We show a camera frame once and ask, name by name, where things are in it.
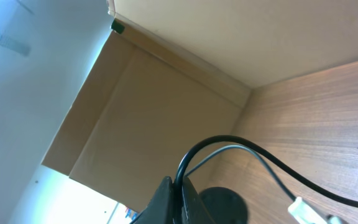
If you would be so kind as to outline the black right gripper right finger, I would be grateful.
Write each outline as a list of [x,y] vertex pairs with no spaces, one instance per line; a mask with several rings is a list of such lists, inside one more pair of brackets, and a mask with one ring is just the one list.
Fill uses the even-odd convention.
[[180,211],[182,224],[215,224],[189,178],[183,180]]

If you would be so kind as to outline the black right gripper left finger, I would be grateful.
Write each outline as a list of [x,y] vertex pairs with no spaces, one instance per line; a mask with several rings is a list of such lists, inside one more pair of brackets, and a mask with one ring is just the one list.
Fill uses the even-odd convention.
[[131,224],[173,224],[173,184],[166,176],[162,179],[147,207]]

